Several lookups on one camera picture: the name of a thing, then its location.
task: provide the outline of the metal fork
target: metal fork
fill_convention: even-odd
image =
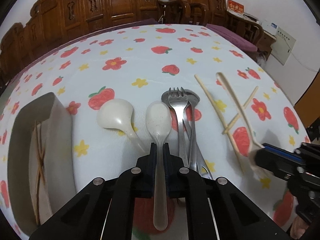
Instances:
[[[178,137],[179,137],[179,157],[182,158],[183,164],[185,167],[189,167],[188,156],[186,151],[186,141],[184,138],[184,131],[183,131],[183,112],[188,104],[188,97],[181,87],[181,91],[179,88],[173,91],[171,88],[169,89],[168,100],[170,106],[176,112],[177,120],[178,120]]]

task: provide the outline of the metal bolt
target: metal bolt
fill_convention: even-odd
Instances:
[[[304,173],[304,169],[302,167],[297,167],[297,171],[299,171],[300,173]]]
[[[218,183],[221,185],[226,185],[228,183],[228,180],[226,178],[221,177],[218,179]]]
[[[182,168],[180,168],[179,172],[182,174],[187,174],[187,173],[189,173],[189,169],[186,167],[182,167]]]
[[[138,167],[134,167],[131,169],[131,173],[133,174],[139,174],[141,172],[141,169]]]
[[[311,199],[316,198],[316,193],[314,193],[313,191],[309,191],[309,198]]]
[[[100,184],[102,184],[102,182],[103,182],[103,179],[102,179],[102,178],[95,178],[95,179],[93,180],[93,184],[94,184],[94,185],[100,185]]]

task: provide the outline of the white ladle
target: white ladle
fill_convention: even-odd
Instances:
[[[148,154],[145,145],[132,128],[132,112],[133,106],[128,101],[112,99],[101,106],[97,114],[97,123],[102,128],[123,131],[141,153]]]
[[[147,129],[157,144],[155,194],[153,204],[153,225],[159,231],[168,226],[167,194],[163,165],[163,143],[171,131],[172,120],[167,105],[155,101],[146,112]]]

